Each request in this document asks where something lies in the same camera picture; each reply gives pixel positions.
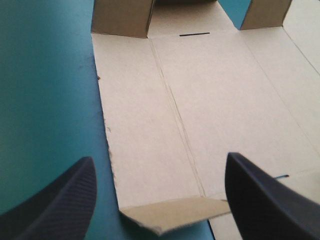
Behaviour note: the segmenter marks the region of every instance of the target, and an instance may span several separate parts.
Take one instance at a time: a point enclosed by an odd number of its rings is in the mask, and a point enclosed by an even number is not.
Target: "textured plastic surface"
[[[93,159],[84,157],[52,183],[0,216],[0,239],[81,240],[97,199]]]
[[[227,199],[244,240],[319,240],[320,205],[290,190],[239,153],[229,153]]]
[[[87,240],[212,240],[207,222],[158,238],[120,216],[90,34],[93,5],[0,1],[0,214],[92,156],[97,200]]]

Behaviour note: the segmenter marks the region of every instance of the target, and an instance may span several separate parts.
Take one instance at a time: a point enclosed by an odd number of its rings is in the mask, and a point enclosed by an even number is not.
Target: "cardboard box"
[[[156,6],[148,39],[92,39],[119,208],[139,225],[214,217],[217,240],[238,238],[228,152],[274,177],[320,168],[317,58],[283,27],[238,31],[204,2]]]

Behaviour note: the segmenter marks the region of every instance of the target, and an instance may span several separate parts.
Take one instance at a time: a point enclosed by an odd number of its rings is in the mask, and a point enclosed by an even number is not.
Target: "crease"
[[[305,58],[305,60],[311,65],[311,67],[315,70],[315,72],[319,75],[320,77],[320,72],[317,70],[317,68],[310,62],[310,60],[307,58],[307,56],[302,52],[302,50],[300,49],[300,47],[295,43],[295,41],[291,38],[291,36],[289,35],[289,33],[286,31],[286,29],[284,27],[282,27],[283,31],[285,32],[285,34],[288,36],[288,38],[290,39],[290,41],[294,44],[294,46],[299,50],[299,52],[302,54],[302,56]]]
[[[150,47],[151,47],[151,50],[152,50],[152,54],[153,54],[153,57],[154,57],[154,61],[155,61],[156,67],[158,69],[158,72],[159,72],[160,78],[162,80],[162,83],[164,84],[164,88],[165,88],[165,91],[166,91],[166,94],[167,94],[167,97],[168,97],[168,102],[169,102],[170,108],[171,108],[171,110],[173,112],[174,120],[175,120],[177,129],[178,129],[181,141],[183,143],[184,150],[185,150],[187,158],[188,158],[188,162],[189,162],[190,167],[192,169],[193,176],[194,176],[195,181],[197,183],[197,187],[198,187],[199,193],[200,193],[200,195],[202,197],[205,197],[206,196],[206,192],[205,192],[204,186],[203,186],[203,184],[201,182],[201,179],[199,177],[199,172],[198,172],[197,164],[196,164],[196,157],[195,157],[195,155],[194,155],[194,153],[192,151],[191,144],[190,144],[190,141],[189,141],[189,138],[188,138],[188,134],[187,134],[187,131],[186,131],[182,116],[180,114],[180,111],[179,111],[175,96],[174,96],[174,94],[172,92],[172,89],[171,89],[170,85],[166,81],[166,78],[165,78],[165,75],[164,75],[164,71],[163,71],[163,68],[162,68],[162,64],[161,64],[161,61],[160,61],[160,57],[159,57],[159,55],[158,55],[158,53],[156,51],[156,48],[155,48],[155,46],[154,46],[154,44],[152,42],[152,39],[148,38],[148,40],[149,40],[149,43],[150,43]]]
[[[292,117],[292,119],[294,120],[294,122],[297,124],[297,126],[299,127],[299,129],[301,130],[301,132],[303,133],[303,135],[306,137],[307,141],[309,142],[309,144],[311,145],[312,149],[316,152],[316,154],[318,155],[318,157],[320,158],[320,152],[317,150],[316,146],[313,144],[313,142],[311,141],[311,139],[309,138],[309,135],[306,133],[306,131],[302,128],[301,124],[299,123],[298,119],[294,116],[293,112],[290,110],[290,108],[288,107],[288,105],[286,104],[285,100],[282,98],[281,94],[279,93],[279,91],[277,90],[276,86],[274,85],[274,83],[271,81],[271,79],[269,78],[268,74],[266,73],[266,71],[264,70],[264,68],[262,67],[262,65],[260,64],[260,62],[258,61],[258,59],[256,58],[256,56],[254,55],[253,51],[251,50],[251,48],[248,46],[246,40],[244,39],[243,36],[242,40],[245,44],[245,46],[248,48],[250,54],[252,55],[253,59],[255,60],[255,62],[258,64],[259,68],[262,70],[264,76],[266,77],[266,79],[268,80],[268,82],[271,84],[272,88],[274,89],[274,91],[276,92],[277,96],[280,98],[282,104],[284,105],[284,107],[286,108],[286,110],[289,112],[290,116]]]

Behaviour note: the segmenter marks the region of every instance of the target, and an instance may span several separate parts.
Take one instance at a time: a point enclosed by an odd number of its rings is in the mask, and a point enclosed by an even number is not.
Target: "teal table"
[[[90,34],[93,1],[0,1],[0,214],[92,156],[98,194],[87,240],[212,240],[207,222],[158,238],[119,215]]]

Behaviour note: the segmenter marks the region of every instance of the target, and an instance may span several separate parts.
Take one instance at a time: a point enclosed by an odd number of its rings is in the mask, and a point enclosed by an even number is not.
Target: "flattened cardboard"
[[[207,197],[224,192],[228,152],[241,152],[275,177],[320,164],[239,31],[152,43]]]
[[[226,201],[199,198],[202,185],[150,41],[92,38],[120,211],[159,235],[229,212]]]
[[[239,30],[279,27],[292,0],[219,0]]]
[[[93,33],[146,38],[155,0],[95,0]]]
[[[180,215],[179,201],[210,196],[212,217],[228,212],[219,201],[228,152],[274,177],[320,165],[315,69],[282,27],[238,32],[210,14],[199,24],[207,35],[180,37],[187,14],[172,21],[168,8],[151,39],[93,35],[120,211],[157,234],[204,219],[201,210]],[[167,218],[156,215],[163,206]],[[169,224],[172,206],[181,218]],[[230,217],[211,221],[217,240],[239,237]]]
[[[122,208],[121,213],[139,226],[162,235],[196,222],[229,212],[227,201],[193,197],[154,203],[139,207]]]
[[[319,154],[320,75],[282,27],[246,30],[239,34]]]
[[[320,74],[320,1],[294,0],[283,28]]]

